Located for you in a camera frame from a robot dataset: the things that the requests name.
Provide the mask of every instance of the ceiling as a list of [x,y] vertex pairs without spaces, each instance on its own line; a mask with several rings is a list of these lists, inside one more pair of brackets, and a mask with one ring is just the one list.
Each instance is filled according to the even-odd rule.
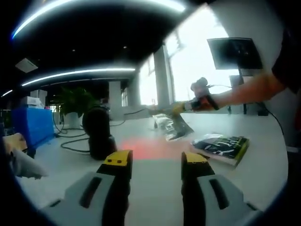
[[[0,76],[0,95],[10,89],[14,92],[1,98],[1,101],[13,97],[14,93],[23,95],[50,83],[40,81],[20,87],[20,84],[39,77],[101,67],[139,68],[146,57],[162,45],[162,40],[196,6],[205,2],[176,0],[186,7],[183,13],[178,13],[159,4],[150,4],[148,0],[74,0],[65,7],[57,7],[39,16],[11,39],[13,31],[23,21],[54,1],[9,1],[11,13],[5,30],[8,47],[4,65],[6,76]],[[290,10],[281,4],[274,4],[273,0],[268,1],[275,6],[280,16]],[[29,59],[38,69],[24,73],[15,68],[15,64],[24,58]],[[128,79],[135,72],[85,73],[76,77],[58,77],[51,83],[95,78],[95,75]]]

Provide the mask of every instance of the office desk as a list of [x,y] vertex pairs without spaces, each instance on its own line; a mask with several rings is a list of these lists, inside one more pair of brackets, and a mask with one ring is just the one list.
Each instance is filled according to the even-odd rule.
[[[266,210],[284,187],[288,172],[285,141],[276,120],[272,116],[249,115],[184,113],[182,116],[195,133],[179,141],[165,142],[160,131],[154,129],[152,118],[128,120],[111,128],[118,147],[131,148],[134,154],[126,225],[183,225],[181,152],[188,151],[191,140],[207,133],[250,139],[250,146],[236,168],[215,160],[209,160],[209,163],[216,174],[224,175],[243,191],[246,202]],[[89,156],[59,148],[62,142],[69,140],[56,139],[39,148],[36,155],[52,168],[53,174],[57,175],[56,182],[62,180],[56,185],[61,189],[85,172],[96,171],[100,164]],[[70,147],[88,148],[86,141],[70,144]],[[53,166],[49,161],[51,158],[60,163]],[[63,173],[72,174],[72,177],[59,176]]]

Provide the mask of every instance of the blue box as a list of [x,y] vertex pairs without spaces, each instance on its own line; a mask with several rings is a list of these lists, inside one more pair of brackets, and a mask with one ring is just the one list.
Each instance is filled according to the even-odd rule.
[[55,136],[52,112],[49,109],[21,107],[12,110],[16,133],[21,133],[28,147],[37,148]]

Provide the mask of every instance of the white table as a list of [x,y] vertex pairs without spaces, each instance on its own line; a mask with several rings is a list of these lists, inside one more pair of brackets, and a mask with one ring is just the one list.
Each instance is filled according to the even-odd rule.
[[[224,175],[244,193],[245,201],[251,202],[260,210],[266,210],[283,189],[288,173],[285,141],[276,120],[272,116],[191,113],[184,113],[182,116],[195,133],[180,143],[165,142],[163,144],[160,140],[162,134],[154,129],[152,118],[128,120],[121,126],[111,128],[111,133],[120,148],[130,147],[134,150],[135,159],[126,225],[183,225],[180,154],[182,151],[187,151],[185,140],[188,143],[189,140],[200,138],[207,133],[245,136],[250,139],[250,146],[236,168],[215,160],[209,160],[209,163],[216,174]],[[37,159],[40,158],[46,164],[54,152],[57,152],[56,155],[61,155],[59,158],[55,157],[60,159],[59,161],[65,158],[63,161],[65,163],[60,166],[52,167],[48,163],[49,168],[52,168],[55,174],[61,171],[67,173],[72,169],[76,169],[77,172],[81,171],[82,174],[86,171],[97,170],[100,162],[91,160],[89,156],[69,153],[59,148],[59,144],[65,141],[66,139],[61,138],[54,140],[54,143],[48,145],[49,147],[42,146],[38,149]],[[171,146],[171,148],[166,155],[155,159],[158,157],[147,152],[155,150],[154,147],[157,145],[161,148],[162,146]],[[50,147],[53,150],[51,155],[45,150]],[[85,141],[70,145],[70,147],[88,149]],[[75,181],[77,174],[72,174],[73,181]],[[68,178],[69,176],[64,177],[62,187],[73,182],[67,182]]]

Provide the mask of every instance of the led light strip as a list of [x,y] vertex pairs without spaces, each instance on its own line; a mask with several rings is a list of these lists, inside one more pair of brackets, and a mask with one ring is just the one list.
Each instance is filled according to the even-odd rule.
[[[34,13],[31,17],[27,18],[18,28],[17,30],[13,33],[12,35],[12,39],[23,29],[25,28],[30,22],[32,22],[33,20],[35,20],[37,17],[39,17],[40,15],[58,7],[61,6],[63,4],[72,2],[72,1],[76,1],[76,0],[57,0],[55,2],[49,3],[46,6],[42,7],[40,10],[38,10],[36,13]],[[153,3],[157,3],[160,5],[163,5],[165,7],[171,8],[177,12],[183,12],[185,10],[185,6],[173,1],[173,0],[144,0],[144,1],[149,1],[149,2],[153,2]]]
[[[82,74],[82,73],[95,73],[95,72],[134,72],[136,69],[134,68],[99,68],[99,69],[88,69],[88,70],[81,70],[81,71],[74,71],[74,72],[66,72],[66,73],[60,73],[60,74],[54,74],[46,77],[42,77],[39,79],[35,79],[29,82],[26,82],[22,84],[22,86],[27,86],[29,84],[46,80],[46,79],[51,79],[55,77],[60,77],[60,76],[65,76],[65,75],[70,75],[70,74]],[[4,97],[5,95],[11,93],[13,90],[11,89],[10,91],[4,93],[1,97]]]

